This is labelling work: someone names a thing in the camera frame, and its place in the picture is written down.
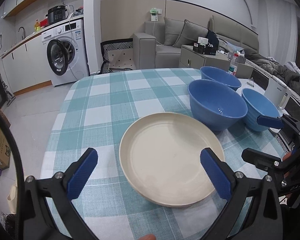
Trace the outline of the operator thumb tip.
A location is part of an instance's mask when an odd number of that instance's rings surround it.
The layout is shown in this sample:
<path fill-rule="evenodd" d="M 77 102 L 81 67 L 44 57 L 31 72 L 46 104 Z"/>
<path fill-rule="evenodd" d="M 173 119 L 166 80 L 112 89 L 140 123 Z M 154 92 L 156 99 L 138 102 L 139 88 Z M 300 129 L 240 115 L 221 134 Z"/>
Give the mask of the operator thumb tip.
<path fill-rule="evenodd" d="M 138 240 L 156 240 L 156 237 L 153 234 L 148 234 L 140 237 Z"/>

